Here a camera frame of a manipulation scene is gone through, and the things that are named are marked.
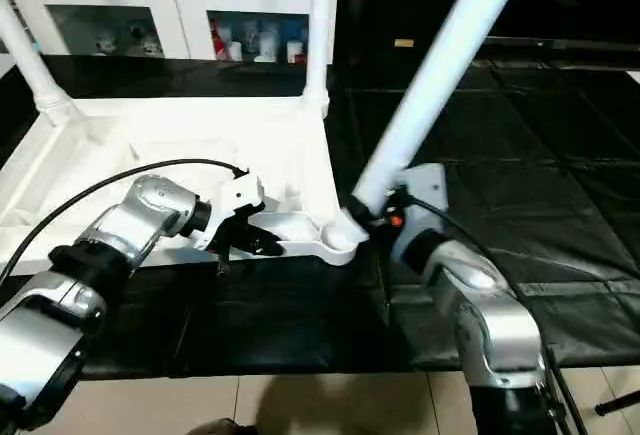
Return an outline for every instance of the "figurine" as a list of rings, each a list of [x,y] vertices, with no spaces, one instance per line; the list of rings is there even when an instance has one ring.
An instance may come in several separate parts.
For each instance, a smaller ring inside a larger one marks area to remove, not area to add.
[[[111,30],[104,30],[98,33],[96,37],[96,49],[98,51],[95,55],[113,55],[118,49],[116,34]]]
[[[162,58],[164,56],[160,40],[155,34],[149,33],[142,37],[142,53],[146,57],[152,58]]]
[[[260,49],[259,47],[259,37],[260,37],[260,29],[258,20],[250,19],[245,20],[243,23],[244,28],[244,39],[243,44],[247,53],[257,53]]]

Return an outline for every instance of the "white plastic stand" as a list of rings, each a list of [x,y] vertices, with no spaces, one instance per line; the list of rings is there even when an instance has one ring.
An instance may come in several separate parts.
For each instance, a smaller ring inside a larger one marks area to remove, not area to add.
[[[351,260],[356,243],[328,244],[323,236],[339,214],[323,125],[330,4],[313,0],[312,5],[302,97],[73,100],[32,50],[8,0],[0,0],[0,37],[40,112],[0,170],[0,265],[39,220],[89,185],[134,166],[194,157],[249,168],[260,178],[267,210],[251,221],[282,237],[287,256],[316,255],[336,265]],[[230,177],[210,166],[155,173],[204,199],[215,197],[218,185]],[[120,202],[130,183],[107,187],[62,215],[36,238],[14,273],[46,269],[48,252],[71,243],[104,209]],[[214,258],[193,250],[192,243],[181,237],[164,240],[145,265]]]

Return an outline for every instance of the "black cloth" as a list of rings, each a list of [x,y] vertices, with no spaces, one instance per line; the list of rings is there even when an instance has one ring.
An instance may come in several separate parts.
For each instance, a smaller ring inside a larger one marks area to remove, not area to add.
[[[234,65],[47,57],[76,98],[299,95],[304,72]],[[406,86],[331,78],[325,120],[339,195],[349,193]],[[35,112],[17,71],[2,152]],[[640,360],[640,86],[627,74],[471,68],[414,164],[445,165],[450,213],[499,257],[563,366]],[[457,368],[452,333],[416,277],[367,244],[354,262],[248,261],[140,270],[86,378]],[[9,297],[27,277],[0,289]]]

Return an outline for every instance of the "white cabinet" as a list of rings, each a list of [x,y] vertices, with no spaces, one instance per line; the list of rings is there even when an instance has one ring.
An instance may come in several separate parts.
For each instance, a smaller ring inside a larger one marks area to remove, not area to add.
[[[42,53],[55,55],[164,56],[216,59],[216,39],[254,60],[268,27],[278,61],[288,41],[306,49],[311,0],[15,0]],[[330,51],[337,0],[331,0]]]

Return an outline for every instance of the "white pole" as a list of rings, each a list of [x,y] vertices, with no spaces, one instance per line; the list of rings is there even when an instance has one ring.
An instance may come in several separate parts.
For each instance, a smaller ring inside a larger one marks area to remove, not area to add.
[[[377,215],[456,89],[507,0],[456,0],[353,195]]]
[[[69,96],[56,85],[40,55],[31,46],[31,41],[11,8],[9,0],[0,0],[0,38],[31,87],[38,110],[47,112],[49,109],[69,105]],[[68,114],[70,110],[66,108],[64,113]]]
[[[327,62],[329,60],[329,17],[331,0],[311,0],[309,50],[307,54],[306,99],[328,103]]]

